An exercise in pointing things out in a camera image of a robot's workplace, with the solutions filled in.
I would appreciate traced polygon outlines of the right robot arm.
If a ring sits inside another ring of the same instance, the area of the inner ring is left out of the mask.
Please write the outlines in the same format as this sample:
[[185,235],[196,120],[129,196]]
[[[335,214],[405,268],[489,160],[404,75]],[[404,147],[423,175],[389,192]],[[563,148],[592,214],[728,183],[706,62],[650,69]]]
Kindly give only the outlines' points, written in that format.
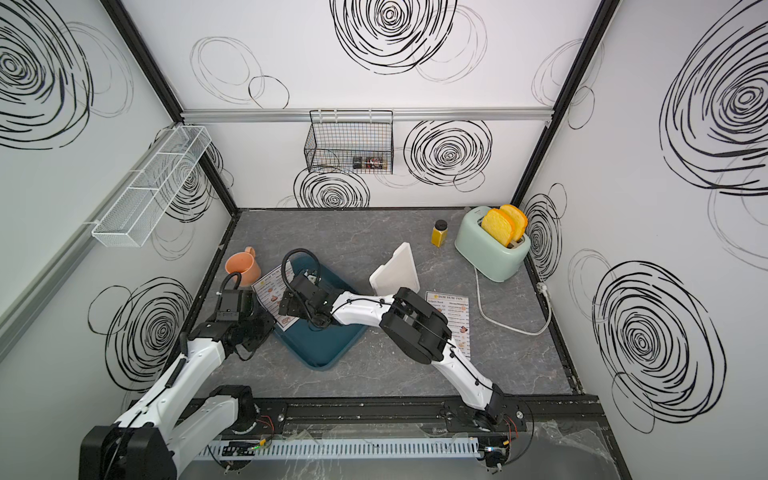
[[411,360],[441,373],[474,411],[477,423],[492,426],[501,419],[504,392],[453,341],[445,315],[407,287],[393,295],[366,296],[298,275],[286,283],[279,313],[316,327],[377,327]]

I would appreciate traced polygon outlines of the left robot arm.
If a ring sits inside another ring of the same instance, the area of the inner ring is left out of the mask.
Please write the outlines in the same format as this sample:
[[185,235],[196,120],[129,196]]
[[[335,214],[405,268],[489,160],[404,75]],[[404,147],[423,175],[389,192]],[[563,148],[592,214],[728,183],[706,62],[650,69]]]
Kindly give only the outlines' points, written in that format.
[[274,327],[253,290],[222,289],[213,316],[180,335],[174,364],[114,423],[88,432],[79,478],[176,479],[221,432],[251,432],[261,415],[248,386],[220,386],[188,418],[182,414],[228,356],[255,352]]

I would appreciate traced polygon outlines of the old menu sheet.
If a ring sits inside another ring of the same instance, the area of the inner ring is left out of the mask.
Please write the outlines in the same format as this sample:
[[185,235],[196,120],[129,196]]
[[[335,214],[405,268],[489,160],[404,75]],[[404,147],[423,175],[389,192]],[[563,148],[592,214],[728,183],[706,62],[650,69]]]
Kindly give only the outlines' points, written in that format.
[[439,310],[448,321],[452,332],[452,343],[463,355],[471,358],[469,298],[466,296],[427,291],[425,300]]

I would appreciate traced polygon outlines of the white menu holder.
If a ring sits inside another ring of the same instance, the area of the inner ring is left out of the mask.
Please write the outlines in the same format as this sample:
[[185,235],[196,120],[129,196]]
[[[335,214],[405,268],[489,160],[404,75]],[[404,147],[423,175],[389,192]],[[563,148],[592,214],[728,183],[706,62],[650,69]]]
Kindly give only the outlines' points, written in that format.
[[391,258],[370,275],[369,283],[378,296],[394,295],[401,287],[419,293],[421,286],[411,245],[403,242]]

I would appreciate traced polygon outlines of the new menu sheet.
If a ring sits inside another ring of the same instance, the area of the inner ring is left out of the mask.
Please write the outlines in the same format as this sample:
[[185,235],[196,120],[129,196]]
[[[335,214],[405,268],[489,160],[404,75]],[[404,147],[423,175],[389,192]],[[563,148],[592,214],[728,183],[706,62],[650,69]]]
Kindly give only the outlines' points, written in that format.
[[260,279],[251,286],[251,289],[257,295],[262,306],[273,315],[277,327],[281,331],[288,330],[298,321],[298,318],[295,316],[286,316],[279,313],[280,301],[286,291],[280,266],[263,274]]

